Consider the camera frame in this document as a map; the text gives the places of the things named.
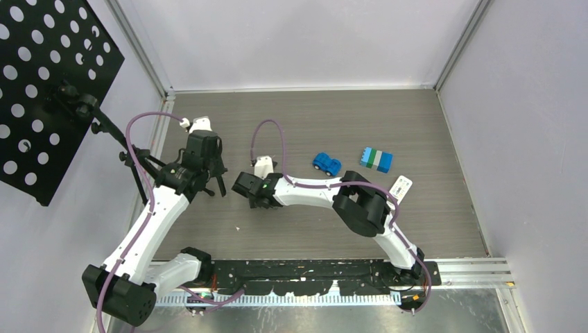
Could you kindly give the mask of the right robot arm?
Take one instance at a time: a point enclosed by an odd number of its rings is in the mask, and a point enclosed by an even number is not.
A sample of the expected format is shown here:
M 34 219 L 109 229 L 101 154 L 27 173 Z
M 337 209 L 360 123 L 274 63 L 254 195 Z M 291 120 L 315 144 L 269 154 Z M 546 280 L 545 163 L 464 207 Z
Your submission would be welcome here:
M 348 229 L 380 246 L 400 282 L 415 284 L 424 274 L 422 251 L 397 225 L 397 200 L 388 190 L 355 171 L 322 180 L 282 173 L 269 173 L 262 178 L 242 172 L 232 190 L 247 198 L 251 208 L 304 205 L 332 209 Z

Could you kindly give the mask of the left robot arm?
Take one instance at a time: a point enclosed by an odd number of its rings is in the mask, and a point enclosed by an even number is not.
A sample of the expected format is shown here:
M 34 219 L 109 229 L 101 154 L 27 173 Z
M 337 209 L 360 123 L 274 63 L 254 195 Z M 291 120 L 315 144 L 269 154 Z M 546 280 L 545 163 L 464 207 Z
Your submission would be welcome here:
M 158 298 L 191 282 L 205 287 L 214 275 L 210 254 L 186 247 L 167 263 L 150 263 L 168 231 L 199 192 L 216 178 L 222 196 L 223 144 L 211 130 L 193 130 L 181 162 L 172 162 L 157 173 L 153 196 L 119 247 L 100 265 L 88 265 L 82 281 L 93 307 L 138 327 L 152 313 Z

